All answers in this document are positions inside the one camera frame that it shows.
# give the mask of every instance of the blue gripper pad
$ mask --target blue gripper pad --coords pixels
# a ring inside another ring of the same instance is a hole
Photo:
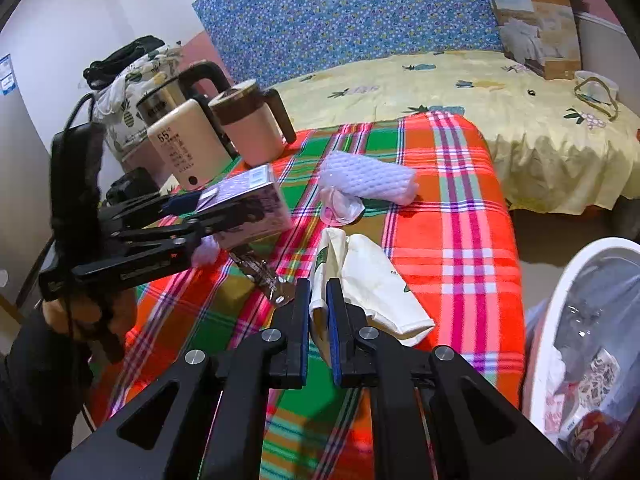
[[[306,385],[306,372],[309,362],[309,302],[311,301],[311,283],[305,278],[296,282],[296,295],[292,311],[292,326],[299,326],[302,332],[299,338],[290,338],[290,350],[296,352],[291,361],[293,374],[299,374],[302,386]]]
[[[198,206],[198,200],[203,191],[203,189],[197,189],[172,196],[162,208],[162,214],[181,216],[193,212]]]
[[[342,381],[342,369],[340,367],[340,340],[338,339],[338,323],[335,317],[334,295],[329,283],[326,286],[326,303],[329,307],[329,350],[331,352],[331,370],[334,375],[334,384],[340,386]]]
[[[305,322],[302,327],[302,345],[300,345],[300,365],[302,384],[306,386],[306,372],[309,366],[309,309],[306,309]]]

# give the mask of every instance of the floor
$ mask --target floor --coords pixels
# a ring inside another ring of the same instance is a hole
[[[581,248],[610,236],[606,214],[575,217],[517,210],[511,218],[522,268],[525,309],[551,295],[564,267]],[[84,419],[78,416],[74,427],[74,446],[88,435]]]

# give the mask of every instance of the white bag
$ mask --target white bag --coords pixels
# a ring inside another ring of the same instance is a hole
[[[435,323],[415,299],[385,252],[366,236],[347,236],[342,229],[322,230],[311,282],[311,336],[330,366],[326,282],[340,278],[347,303],[362,307],[371,326],[414,346]]]

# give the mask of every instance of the plaid blanket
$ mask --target plaid blanket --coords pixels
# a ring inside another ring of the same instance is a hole
[[[484,140],[448,112],[344,124],[298,134],[273,163],[294,227],[257,249],[288,280],[309,275],[324,224],[317,170],[329,150],[366,153],[418,170],[410,206],[365,200],[348,234],[379,244],[436,321],[419,348],[448,344],[513,404],[524,368],[520,270],[511,221]],[[246,168],[240,162],[229,174]],[[175,221],[167,218],[164,224]],[[182,352],[234,348],[268,326],[271,307],[226,253],[139,288],[138,321],[123,362],[101,370],[89,407],[97,423],[116,412]],[[303,390],[272,390],[261,476],[372,479],[372,433],[365,390],[334,387],[311,345]]]

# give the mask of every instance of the blue floral wall fabric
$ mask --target blue floral wall fabric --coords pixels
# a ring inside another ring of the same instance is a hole
[[[488,0],[197,0],[236,81],[268,86],[361,59],[501,50]]]

